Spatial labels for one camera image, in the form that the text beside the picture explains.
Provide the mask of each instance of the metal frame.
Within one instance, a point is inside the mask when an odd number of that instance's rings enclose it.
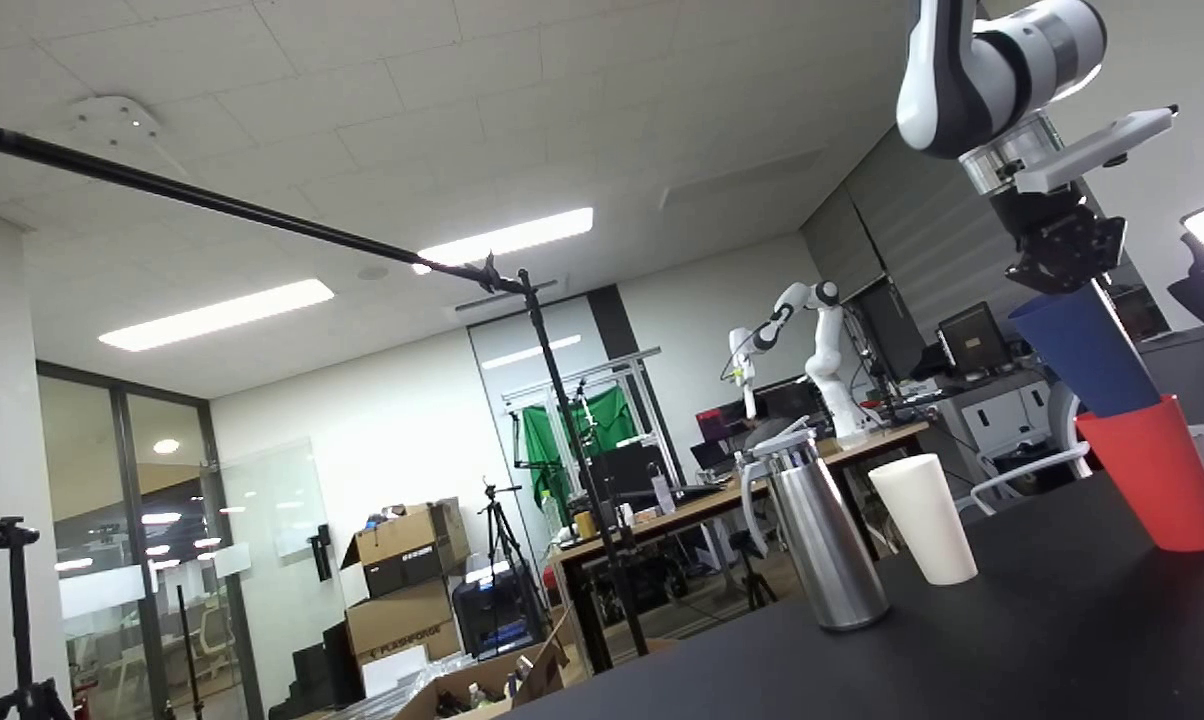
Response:
[[[275,212],[275,206],[266,206],[266,205],[247,205],[247,199],[237,199],[237,197],[223,197],[223,190],[207,190],[207,187],[180,185],[180,181],[169,181],[169,175],[158,175],[158,173],[113,162],[106,154],[90,154],[90,152],[75,152],[75,146],[64,146],[64,144],[45,144],[45,141],[11,132],[11,127],[0,127],[0,154],[20,154],[20,158],[49,162],[49,168],[60,168],[60,173],[93,175],[100,185],[138,187],[138,190],[197,205],[197,206],[207,206],[207,212],[222,212],[222,214],[286,228],[293,237],[351,247],[351,252],[382,254],[382,258],[392,258],[392,264],[421,264],[421,266],[432,266],[442,274],[471,280],[484,290],[526,294],[526,308],[532,317],[532,327],[535,327],[535,341],[540,341],[540,351],[543,351],[543,362],[547,362],[547,376],[553,376],[553,389],[558,389],[558,403],[562,408],[570,403],[570,392],[566,392],[566,381],[562,381],[562,366],[558,366],[558,351],[553,351],[553,341],[547,341],[547,325],[543,325],[540,288],[528,280],[526,266],[521,266],[521,280],[506,280],[492,266],[492,258],[484,266],[436,264],[436,258],[427,258],[414,247],[382,245],[371,237],[356,237],[356,232],[343,232],[343,228],[331,228],[331,224],[317,224],[317,218],[287,214],[287,212]],[[595,496],[593,459],[579,451],[579,432],[576,432],[574,419],[566,419],[566,432],[570,432],[574,454],[579,464],[590,507],[593,507],[593,516],[606,516],[599,496]],[[631,605],[631,592],[628,592],[625,561],[613,546],[607,530],[599,530],[599,544],[606,544],[607,569],[617,571],[617,586],[619,586],[619,605],[625,605],[625,617],[628,617],[631,644],[636,644],[641,656],[647,656],[641,617],[631,611],[636,605]]]

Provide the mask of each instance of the monitor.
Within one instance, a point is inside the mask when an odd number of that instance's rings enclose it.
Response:
[[[996,376],[1003,362],[1013,362],[987,304],[972,304],[940,320],[940,343],[962,376]]]
[[[613,451],[593,454],[599,496],[613,503],[647,507],[651,503],[651,474],[663,471],[660,447],[625,442]]]
[[[817,392],[817,382],[800,376],[755,389],[755,415],[774,423],[795,423],[800,415],[807,415],[807,426],[817,426],[819,435],[831,432],[826,392]]]
[[[880,280],[852,294],[857,320],[870,332],[870,343],[887,381],[907,381],[919,366],[925,334],[896,290],[896,284]]]

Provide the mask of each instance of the black table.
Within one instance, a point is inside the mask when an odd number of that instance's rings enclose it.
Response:
[[[870,633],[792,598],[516,720],[1204,720],[1204,555],[1152,552],[1107,481],[976,524],[972,546],[962,586],[880,563],[892,617]]]

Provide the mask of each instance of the robotic arm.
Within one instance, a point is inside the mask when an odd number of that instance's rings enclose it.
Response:
[[[1035,290],[1072,290],[1117,264],[1126,218],[1098,214],[1076,181],[1178,117],[1129,110],[1058,146],[1035,110],[1083,87],[1104,52],[1107,27],[1090,0],[1041,0],[1000,19],[972,19],[972,0],[919,0],[913,27],[896,127],[916,152],[962,158],[993,197],[1022,247],[1010,274]]]
[[[743,389],[743,403],[750,415],[755,415],[755,394],[754,394],[754,381],[755,381],[755,362],[754,356],[765,356],[768,347],[779,343],[785,327],[792,317],[800,312],[817,312],[817,334],[813,334],[813,356],[805,359],[805,376],[819,389],[838,435],[859,435],[870,432],[870,415],[864,408],[852,403],[847,389],[841,382],[838,366],[841,366],[841,334],[843,334],[843,308],[841,308],[841,290],[838,284],[787,284],[768,320],[759,327],[734,327],[727,332],[727,376],[734,382]]]

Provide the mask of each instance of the office chair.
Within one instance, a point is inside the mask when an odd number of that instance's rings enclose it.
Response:
[[[1013,481],[1035,474],[1046,469],[1068,464],[1076,481],[1090,481],[1093,474],[1093,469],[1083,459],[1090,442],[1080,442],[1080,435],[1076,435],[1076,412],[1080,412],[1080,394],[1068,382],[1051,382],[1049,426],[1051,426],[1058,451],[972,482],[970,503],[976,503],[986,516],[996,516],[996,507],[986,496],[993,487],[1010,487]]]
[[[232,617],[230,605],[222,594],[207,594],[201,609],[201,628],[197,628],[197,647],[201,647],[201,670],[216,677],[223,669],[232,669]]]

